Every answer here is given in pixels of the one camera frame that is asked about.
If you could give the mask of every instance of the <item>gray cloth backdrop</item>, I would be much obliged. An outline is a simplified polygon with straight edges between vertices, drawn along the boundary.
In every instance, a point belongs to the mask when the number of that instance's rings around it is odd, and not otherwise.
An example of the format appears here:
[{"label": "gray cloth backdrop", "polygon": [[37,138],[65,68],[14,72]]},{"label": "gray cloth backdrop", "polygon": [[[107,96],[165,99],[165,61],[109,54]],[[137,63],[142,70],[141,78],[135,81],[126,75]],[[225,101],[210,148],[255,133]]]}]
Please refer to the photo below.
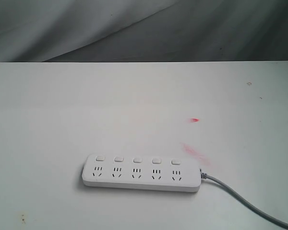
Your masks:
[{"label": "gray cloth backdrop", "polygon": [[288,60],[288,0],[0,0],[0,61]]}]

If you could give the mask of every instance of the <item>socket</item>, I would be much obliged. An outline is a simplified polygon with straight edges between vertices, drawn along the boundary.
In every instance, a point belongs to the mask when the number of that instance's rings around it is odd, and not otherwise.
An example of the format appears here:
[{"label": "socket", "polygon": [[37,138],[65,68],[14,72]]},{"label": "socket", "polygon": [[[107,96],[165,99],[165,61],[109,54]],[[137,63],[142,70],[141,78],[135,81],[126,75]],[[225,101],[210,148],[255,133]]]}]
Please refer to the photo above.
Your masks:
[{"label": "socket", "polygon": [[201,185],[199,164],[189,157],[90,155],[82,179],[92,187],[181,192],[197,192]]}]

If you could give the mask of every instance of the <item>white switch button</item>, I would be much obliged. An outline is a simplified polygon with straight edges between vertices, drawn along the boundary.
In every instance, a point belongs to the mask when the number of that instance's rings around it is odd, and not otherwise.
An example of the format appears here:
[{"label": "white switch button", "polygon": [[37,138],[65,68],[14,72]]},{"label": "white switch button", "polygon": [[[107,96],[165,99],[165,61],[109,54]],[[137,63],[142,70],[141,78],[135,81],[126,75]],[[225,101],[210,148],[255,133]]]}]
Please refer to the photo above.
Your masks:
[{"label": "white switch button", "polygon": [[161,164],[161,159],[153,158],[153,164]]},{"label": "white switch button", "polygon": [[136,157],[136,158],[133,159],[133,162],[134,163],[141,163],[142,162],[142,158]]},{"label": "white switch button", "polygon": [[114,158],[115,162],[123,162],[124,158],[123,157],[116,157]]},{"label": "white switch button", "polygon": [[174,160],[172,160],[172,164],[174,164],[174,165],[180,165],[180,160],[174,159]]},{"label": "white switch button", "polygon": [[104,156],[97,156],[96,161],[104,161],[105,157]]}]

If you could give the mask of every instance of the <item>white tabletop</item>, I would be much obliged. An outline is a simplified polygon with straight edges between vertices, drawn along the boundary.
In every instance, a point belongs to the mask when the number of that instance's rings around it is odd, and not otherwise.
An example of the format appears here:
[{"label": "white tabletop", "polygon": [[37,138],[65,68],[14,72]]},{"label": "white tabletop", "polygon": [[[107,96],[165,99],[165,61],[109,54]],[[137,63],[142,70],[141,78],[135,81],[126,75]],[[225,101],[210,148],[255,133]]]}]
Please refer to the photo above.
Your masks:
[{"label": "white tabletop", "polygon": [[91,153],[195,157],[288,222],[288,62],[0,63],[0,229],[279,229],[212,183],[84,187]]}]

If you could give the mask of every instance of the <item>pink smudge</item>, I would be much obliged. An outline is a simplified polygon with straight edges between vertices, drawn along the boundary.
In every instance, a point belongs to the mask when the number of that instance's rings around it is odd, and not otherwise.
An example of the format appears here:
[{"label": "pink smudge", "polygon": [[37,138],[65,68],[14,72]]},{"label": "pink smudge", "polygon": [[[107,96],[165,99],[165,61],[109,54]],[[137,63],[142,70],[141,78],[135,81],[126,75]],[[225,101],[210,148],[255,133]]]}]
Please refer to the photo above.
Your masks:
[{"label": "pink smudge", "polygon": [[191,146],[182,143],[182,148],[186,153],[194,156],[203,165],[207,165],[207,166],[210,165],[208,158],[200,154],[199,152],[195,151]]},{"label": "pink smudge", "polygon": [[190,122],[198,122],[200,119],[197,119],[197,118],[191,118],[190,119]]}]

